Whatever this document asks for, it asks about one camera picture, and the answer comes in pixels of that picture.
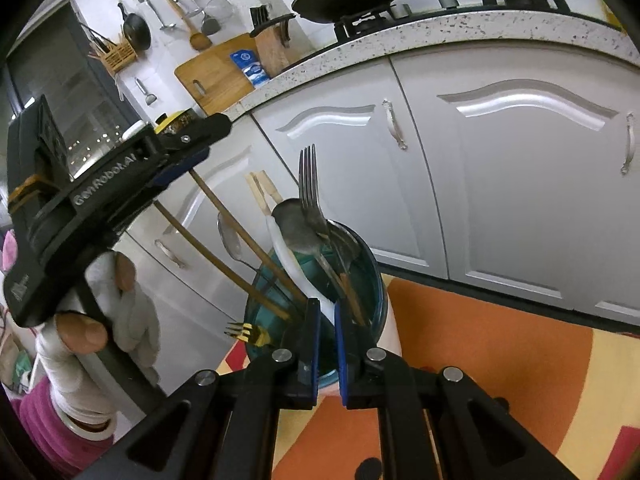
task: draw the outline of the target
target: black handle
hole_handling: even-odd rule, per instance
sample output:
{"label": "black handle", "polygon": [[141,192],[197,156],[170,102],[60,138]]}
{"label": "black handle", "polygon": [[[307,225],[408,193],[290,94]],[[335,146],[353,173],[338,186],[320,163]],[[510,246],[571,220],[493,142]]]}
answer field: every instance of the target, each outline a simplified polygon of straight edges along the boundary
{"label": "black handle", "polygon": [[122,19],[127,21],[127,11],[124,10],[124,5],[122,4],[122,2],[119,2],[118,6],[120,7],[120,11],[122,12]]}
{"label": "black handle", "polygon": [[282,40],[283,46],[289,46],[289,41],[291,41],[289,22],[290,20],[286,20],[280,24],[280,39]]}
{"label": "black handle", "polygon": [[254,24],[254,27],[258,26],[258,11],[257,7],[249,7],[249,12],[251,12],[251,21]]}
{"label": "black handle", "polygon": [[113,41],[111,41],[109,38],[103,36],[102,34],[100,34],[100,32],[96,32],[95,30],[93,30],[91,27],[88,27],[87,25],[85,25],[84,23],[80,22],[80,25],[82,26],[82,28],[85,28],[86,30],[88,30],[90,33],[92,33],[93,35],[95,35],[97,38],[102,38],[104,41],[107,41],[108,43],[111,43],[113,46],[117,46],[115,43],[113,43]]}
{"label": "black handle", "polygon": [[100,47],[100,49],[104,54],[108,54],[109,49],[107,48],[107,46],[102,42],[100,38],[95,36],[92,32],[91,32],[91,39],[95,41],[95,43]]}
{"label": "black handle", "polygon": [[281,22],[288,22],[291,18],[295,18],[295,17],[296,17],[295,14],[284,14],[283,16],[279,16],[277,18],[273,18],[272,20],[269,20],[268,22],[261,23],[259,27],[255,27],[254,30],[252,30],[249,33],[249,36],[251,38],[255,38],[258,34],[260,34],[264,30],[267,30],[269,27],[273,27],[273,25],[277,25],[277,24],[279,24]]}

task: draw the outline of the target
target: window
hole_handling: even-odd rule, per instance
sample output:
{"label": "window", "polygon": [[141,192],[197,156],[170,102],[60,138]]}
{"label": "window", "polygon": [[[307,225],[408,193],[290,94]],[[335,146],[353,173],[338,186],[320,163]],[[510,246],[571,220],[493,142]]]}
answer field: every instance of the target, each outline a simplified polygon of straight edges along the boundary
{"label": "window", "polygon": [[46,96],[65,139],[72,175],[109,151],[139,120],[129,103],[120,101],[116,85],[101,63],[88,58],[89,52],[87,36],[67,4],[31,32],[7,61],[10,83],[21,107],[28,107],[42,94]]}

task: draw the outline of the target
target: floor mat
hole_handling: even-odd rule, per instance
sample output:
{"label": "floor mat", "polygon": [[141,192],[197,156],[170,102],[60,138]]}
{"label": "floor mat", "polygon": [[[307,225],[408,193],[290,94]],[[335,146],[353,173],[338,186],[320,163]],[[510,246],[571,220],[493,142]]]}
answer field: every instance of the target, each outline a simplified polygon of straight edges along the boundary
{"label": "floor mat", "polygon": [[[580,480],[609,480],[637,455],[640,340],[459,296],[388,282],[402,355],[413,367],[455,365]],[[238,369],[234,347],[220,371]],[[377,479],[375,410],[348,412],[325,397],[312,412],[282,412],[274,480]]]}

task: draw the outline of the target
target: cabinet handle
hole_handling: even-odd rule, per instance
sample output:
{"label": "cabinet handle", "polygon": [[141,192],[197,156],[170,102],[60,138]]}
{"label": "cabinet handle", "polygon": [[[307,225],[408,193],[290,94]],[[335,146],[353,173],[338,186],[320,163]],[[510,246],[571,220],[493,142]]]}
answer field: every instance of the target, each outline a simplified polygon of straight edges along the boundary
{"label": "cabinet handle", "polygon": [[389,133],[398,143],[398,148],[401,150],[406,150],[407,145],[402,138],[402,133],[400,132],[400,128],[398,128],[398,123],[396,122],[396,115],[394,114],[394,106],[388,99],[382,101],[382,107],[386,112],[386,127],[389,128]]}
{"label": "cabinet handle", "polygon": [[182,261],[178,256],[175,255],[173,251],[171,251],[165,244],[163,244],[160,240],[156,240],[154,242],[155,246],[160,249],[174,264],[176,264],[181,269],[186,269],[187,264]]}
{"label": "cabinet handle", "polygon": [[626,158],[625,163],[620,168],[620,173],[626,175],[629,172],[631,161],[634,160],[636,154],[636,136],[634,135],[634,115],[629,113],[626,115]]}

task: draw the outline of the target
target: blue gripper pad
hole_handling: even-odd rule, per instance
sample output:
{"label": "blue gripper pad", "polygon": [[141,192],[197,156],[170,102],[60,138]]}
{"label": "blue gripper pad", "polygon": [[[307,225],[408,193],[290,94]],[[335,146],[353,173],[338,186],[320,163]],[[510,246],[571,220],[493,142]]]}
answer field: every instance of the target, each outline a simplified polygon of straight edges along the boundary
{"label": "blue gripper pad", "polygon": [[316,317],[316,330],[314,332],[314,356],[311,359],[311,388],[314,393],[314,406],[318,403],[318,387],[320,376],[320,304],[318,303],[318,314]]}
{"label": "blue gripper pad", "polygon": [[164,171],[156,175],[155,179],[153,179],[151,185],[159,186],[159,187],[167,187],[177,178],[183,176],[187,171],[191,168],[194,168],[201,162],[207,159],[209,156],[209,148],[204,148],[198,153],[194,153],[193,155],[185,158],[180,164],[176,166],[169,166]]}
{"label": "blue gripper pad", "polygon": [[340,319],[340,302],[335,304],[335,342],[338,349],[338,381],[340,383],[340,397],[342,405],[346,407],[348,398],[349,372],[347,356],[344,351],[344,335],[342,334],[342,320]]}

